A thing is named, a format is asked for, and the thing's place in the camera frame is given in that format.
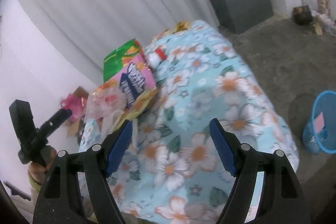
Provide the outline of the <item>person left hand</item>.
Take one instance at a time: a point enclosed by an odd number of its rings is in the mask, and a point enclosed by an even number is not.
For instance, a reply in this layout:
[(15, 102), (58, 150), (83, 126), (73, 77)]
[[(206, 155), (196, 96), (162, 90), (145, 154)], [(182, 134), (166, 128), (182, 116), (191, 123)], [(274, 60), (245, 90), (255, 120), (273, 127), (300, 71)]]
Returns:
[(37, 162), (31, 162), (28, 168), (28, 178), (32, 186), (42, 185), (46, 177), (47, 171), (52, 166), (52, 163), (57, 155), (56, 149), (54, 147), (47, 145), (42, 149), (42, 158), (46, 165), (42, 166)]

